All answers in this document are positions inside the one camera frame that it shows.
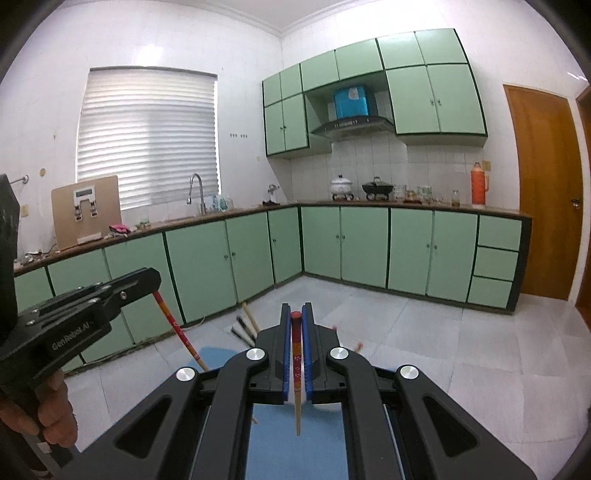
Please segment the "human hand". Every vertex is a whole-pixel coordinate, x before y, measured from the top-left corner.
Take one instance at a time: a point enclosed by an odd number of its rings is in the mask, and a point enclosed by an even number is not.
[[[78,425],[74,418],[72,404],[68,401],[68,387],[61,370],[49,377],[37,389],[40,405],[37,411],[39,422],[45,428],[43,436],[52,444],[69,448],[78,438]],[[6,397],[0,396],[0,420],[15,432],[39,434],[39,427],[21,407]]]

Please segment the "tile backsplash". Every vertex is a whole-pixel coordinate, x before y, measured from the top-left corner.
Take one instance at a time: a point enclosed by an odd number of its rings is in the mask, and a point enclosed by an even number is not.
[[[470,203],[470,169],[484,160],[479,147],[443,145],[409,146],[394,134],[379,133],[335,142],[326,155],[291,160],[291,178],[296,200],[330,199],[330,181],[342,175],[353,183],[353,194],[365,198],[362,184],[379,176],[409,190],[429,185],[433,196],[448,202],[452,190],[462,203]]]

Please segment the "window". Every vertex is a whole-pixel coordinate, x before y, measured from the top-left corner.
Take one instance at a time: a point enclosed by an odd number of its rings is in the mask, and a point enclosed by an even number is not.
[[[185,199],[199,173],[219,192],[215,76],[93,69],[82,103],[76,181],[117,175],[121,209]]]

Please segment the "pot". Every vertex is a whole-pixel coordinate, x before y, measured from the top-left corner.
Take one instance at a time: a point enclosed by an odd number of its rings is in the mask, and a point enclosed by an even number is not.
[[[338,178],[330,182],[330,192],[332,195],[350,195],[351,191],[352,182],[344,179],[342,175],[339,175]]]
[[[364,183],[361,186],[365,193],[374,195],[388,195],[394,188],[394,185],[382,181],[379,177],[374,177],[373,181]]]

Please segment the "cabinet door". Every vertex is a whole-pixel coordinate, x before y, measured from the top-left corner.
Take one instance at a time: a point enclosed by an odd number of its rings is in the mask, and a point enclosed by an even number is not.
[[[431,257],[433,212],[391,210],[388,288],[425,295]]]
[[[53,298],[45,268],[38,268],[14,279],[18,311]]]
[[[153,267],[160,272],[160,294],[177,323],[183,322],[174,295],[161,233],[108,247],[105,255],[113,278],[143,267]],[[123,314],[136,343],[168,332],[171,328],[152,295],[127,305]]]
[[[453,28],[415,32],[427,65],[433,63],[467,63],[460,40]]]
[[[429,65],[441,133],[485,134],[484,117],[468,65]]]
[[[265,107],[265,138],[267,139],[267,155],[285,151],[281,102]]]
[[[262,92],[265,106],[281,100],[281,79],[278,73],[262,81]]]
[[[58,263],[49,265],[48,269],[56,295],[111,279],[102,250],[94,250],[87,254],[61,260]],[[133,345],[122,315],[119,315],[111,322],[111,329],[110,333],[82,352],[82,356],[87,362],[119,352]]]
[[[477,215],[435,212],[431,270],[427,295],[466,301],[474,249]]]
[[[187,322],[236,304],[223,221],[166,232],[170,264]]]
[[[275,282],[301,272],[300,225],[297,208],[269,212],[269,233]]]
[[[386,70],[425,63],[414,32],[381,37],[378,39],[378,44]]]
[[[279,76],[281,78],[282,99],[301,93],[301,73],[299,63],[279,72]]]
[[[301,229],[305,271],[340,278],[339,207],[302,207]]]
[[[340,210],[343,280],[386,286],[388,209],[342,207]]]
[[[300,63],[304,91],[339,80],[335,51],[330,50]]]
[[[269,227],[265,212],[226,220],[238,301],[273,285]]]
[[[295,150],[308,146],[306,131],[306,111],[304,110],[304,96],[296,95],[282,101],[283,131],[285,133],[285,149]]]
[[[439,132],[431,84],[424,66],[388,70],[397,134]]]
[[[382,70],[375,38],[337,48],[335,56],[340,80]]]

